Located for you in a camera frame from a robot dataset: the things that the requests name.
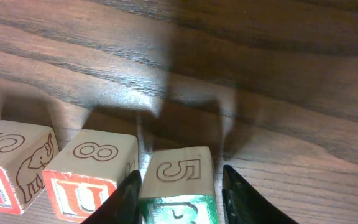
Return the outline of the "green R block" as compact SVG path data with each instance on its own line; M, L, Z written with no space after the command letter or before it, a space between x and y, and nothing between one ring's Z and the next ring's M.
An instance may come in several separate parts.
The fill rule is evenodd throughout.
M154 152L140 190L139 208L146 223L218 224L209 147Z

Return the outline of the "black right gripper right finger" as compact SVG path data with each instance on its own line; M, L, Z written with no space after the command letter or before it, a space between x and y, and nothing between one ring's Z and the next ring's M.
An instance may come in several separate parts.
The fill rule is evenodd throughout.
M297 224L230 165L223 166L222 198L227 224Z

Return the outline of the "red E block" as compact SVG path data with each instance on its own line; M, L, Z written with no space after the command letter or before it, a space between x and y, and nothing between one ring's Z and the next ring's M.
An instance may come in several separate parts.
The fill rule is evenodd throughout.
M58 153L51 127L0 120L0 212L21 215L30 207Z

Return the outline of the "red U block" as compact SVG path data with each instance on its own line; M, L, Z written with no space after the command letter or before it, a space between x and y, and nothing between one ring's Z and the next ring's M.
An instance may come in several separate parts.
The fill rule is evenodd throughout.
M81 223L138 168L135 136L83 129L51 160L42 177L55 216Z

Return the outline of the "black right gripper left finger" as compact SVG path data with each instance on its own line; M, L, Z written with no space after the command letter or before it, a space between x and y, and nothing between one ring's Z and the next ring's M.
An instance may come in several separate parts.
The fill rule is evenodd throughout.
M113 194L81 224L139 224L141 176L133 170Z

